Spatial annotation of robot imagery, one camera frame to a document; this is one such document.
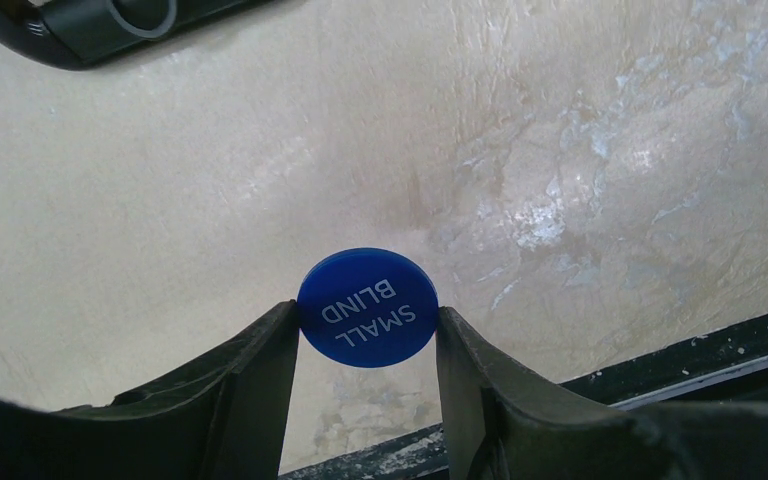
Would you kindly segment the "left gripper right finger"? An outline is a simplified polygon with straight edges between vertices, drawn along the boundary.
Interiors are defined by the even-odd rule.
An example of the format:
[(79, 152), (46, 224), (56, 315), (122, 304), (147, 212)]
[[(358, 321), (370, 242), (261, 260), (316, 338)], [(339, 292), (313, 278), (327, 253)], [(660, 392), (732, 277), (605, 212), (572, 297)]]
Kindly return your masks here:
[(768, 479), (768, 402), (612, 408), (525, 367), (450, 307), (436, 365), (453, 479)]

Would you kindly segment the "black poker set case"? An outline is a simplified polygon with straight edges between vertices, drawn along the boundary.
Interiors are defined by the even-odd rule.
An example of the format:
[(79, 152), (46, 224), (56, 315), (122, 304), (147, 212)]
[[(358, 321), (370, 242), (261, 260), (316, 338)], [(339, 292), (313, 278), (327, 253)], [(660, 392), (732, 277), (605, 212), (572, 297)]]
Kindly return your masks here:
[(0, 1), (0, 44), (44, 65), (86, 70), (264, 4), (250, 0)]

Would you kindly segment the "blue small blind button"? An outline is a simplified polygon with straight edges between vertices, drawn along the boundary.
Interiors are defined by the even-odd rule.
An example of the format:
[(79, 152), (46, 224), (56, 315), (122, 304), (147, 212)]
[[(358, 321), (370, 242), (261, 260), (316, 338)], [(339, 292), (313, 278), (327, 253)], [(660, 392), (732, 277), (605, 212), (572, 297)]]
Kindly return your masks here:
[(412, 260), (384, 249), (326, 257), (304, 277), (296, 301), (308, 342), (352, 367), (401, 363), (428, 344), (438, 325), (431, 279)]

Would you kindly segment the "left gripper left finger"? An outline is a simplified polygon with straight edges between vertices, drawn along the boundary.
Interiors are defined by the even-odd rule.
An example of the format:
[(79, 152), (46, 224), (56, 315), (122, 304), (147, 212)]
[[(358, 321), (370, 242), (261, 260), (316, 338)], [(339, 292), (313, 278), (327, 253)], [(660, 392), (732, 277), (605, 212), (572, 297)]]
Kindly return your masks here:
[(274, 479), (298, 344), (285, 301), (109, 405), (43, 412), (0, 399), (0, 479)]

